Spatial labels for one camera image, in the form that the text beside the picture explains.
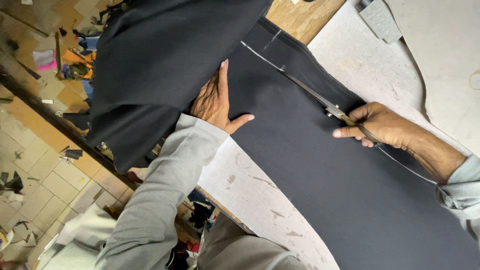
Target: scissor blade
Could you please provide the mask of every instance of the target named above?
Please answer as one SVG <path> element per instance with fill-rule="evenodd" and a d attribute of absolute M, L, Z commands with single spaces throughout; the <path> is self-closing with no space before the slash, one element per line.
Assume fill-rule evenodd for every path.
<path fill-rule="evenodd" d="M 300 85 L 303 89 L 305 89 L 307 92 L 309 92 L 310 95 L 312 95 L 314 98 L 316 98 L 319 102 L 323 103 L 326 107 L 332 109 L 336 114 L 341 115 L 340 113 L 338 113 L 338 111 L 336 109 L 336 106 L 332 102 L 330 102 L 327 99 L 325 99 L 324 97 L 320 96 L 317 92 L 313 91 L 310 87 L 306 86 L 303 82 L 296 79 L 292 75 L 286 73 L 283 70 L 279 70 L 279 71 L 280 71 L 280 73 L 282 73 L 283 75 L 288 77 L 290 80 L 292 80 L 296 84 Z"/>

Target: fingernail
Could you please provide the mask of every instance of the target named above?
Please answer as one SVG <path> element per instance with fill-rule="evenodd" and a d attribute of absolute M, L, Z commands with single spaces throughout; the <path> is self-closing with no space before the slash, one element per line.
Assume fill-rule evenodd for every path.
<path fill-rule="evenodd" d="M 333 131 L 333 137 L 339 138 L 341 137 L 341 135 L 342 135 L 342 132 L 339 129 L 335 129 Z"/>

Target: person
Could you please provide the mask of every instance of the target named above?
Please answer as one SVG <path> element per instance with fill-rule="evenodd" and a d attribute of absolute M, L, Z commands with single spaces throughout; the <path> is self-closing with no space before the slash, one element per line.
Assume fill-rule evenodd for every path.
<path fill-rule="evenodd" d="M 177 206 L 195 188 L 203 166 L 242 125 L 254 119 L 245 114 L 228 119 L 228 60 L 202 87 L 190 115 L 182 114 L 176 130 L 149 166 L 148 177 L 120 215 L 112 235 L 96 261 L 97 269 L 165 269 L 170 250 L 177 244 L 174 219 Z M 480 160 L 467 159 L 432 133 L 406 120 L 380 103 L 369 103 L 349 115 L 383 142 L 412 154 L 437 180 L 442 206 L 464 220 L 478 218 Z M 333 131 L 334 137 L 355 137 L 373 144 L 356 127 Z M 296 270 L 306 269 L 295 255 L 275 243 L 248 235 L 225 215 L 219 215 L 205 233 L 198 269 Z"/>

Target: gray shirt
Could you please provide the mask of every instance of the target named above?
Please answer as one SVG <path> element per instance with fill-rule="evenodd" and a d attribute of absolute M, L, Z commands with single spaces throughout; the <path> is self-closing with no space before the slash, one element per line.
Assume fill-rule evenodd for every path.
<path fill-rule="evenodd" d="M 182 114 L 165 141 L 160 156 L 148 168 L 140 186 L 100 252 L 97 269 L 165 269 L 170 250 L 177 243 L 174 220 L 177 206 L 195 188 L 202 172 L 228 138 L 223 130 Z M 475 220 L 480 228 L 480 160 L 472 156 L 437 187 L 440 204 L 462 219 L 464 228 Z M 306 269 L 294 254 L 271 241 L 247 235 L 217 220 L 211 234 L 215 240 L 202 247 L 198 269 L 296 270 Z"/>

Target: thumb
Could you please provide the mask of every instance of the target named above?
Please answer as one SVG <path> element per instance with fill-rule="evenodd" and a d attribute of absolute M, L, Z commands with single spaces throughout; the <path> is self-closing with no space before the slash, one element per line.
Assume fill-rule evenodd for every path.
<path fill-rule="evenodd" d="M 255 118 L 255 116 L 253 114 L 249 114 L 249 113 L 244 114 L 244 115 L 238 117 L 237 119 L 230 121 L 227 124 L 227 126 L 225 127 L 225 131 L 228 134 L 232 134 L 235 131 L 237 131 L 237 129 L 239 127 L 243 126 L 243 124 L 245 124 L 246 122 L 248 122 L 250 120 L 253 120 L 254 118 Z"/>
<path fill-rule="evenodd" d="M 339 129 L 335 129 L 332 133 L 335 138 L 343 137 L 365 137 L 362 131 L 356 126 L 346 126 Z"/>

